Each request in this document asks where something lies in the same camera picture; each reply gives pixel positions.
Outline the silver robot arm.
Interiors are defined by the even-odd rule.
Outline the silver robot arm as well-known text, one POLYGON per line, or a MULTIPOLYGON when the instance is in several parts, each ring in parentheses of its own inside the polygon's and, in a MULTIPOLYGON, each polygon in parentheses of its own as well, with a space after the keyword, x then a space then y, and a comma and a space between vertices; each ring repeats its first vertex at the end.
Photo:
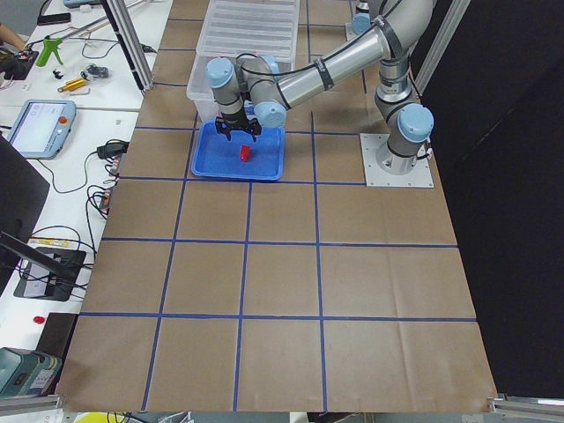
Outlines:
POLYGON ((385 0, 365 1, 359 0, 355 4, 355 13, 352 17, 351 28, 356 35, 368 30, 372 20, 382 13, 386 5, 385 0))
POLYGON ((281 127, 288 110, 377 63, 375 105, 390 133, 376 163, 389 174, 410 173, 434 128, 432 112, 416 102, 409 79, 410 50, 426 31, 434 2, 371 1, 368 10, 371 21, 362 33, 298 70, 278 72, 271 60, 250 53, 208 62, 206 77, 219 108, 217 132, 256 137, 265 128, 281 127))

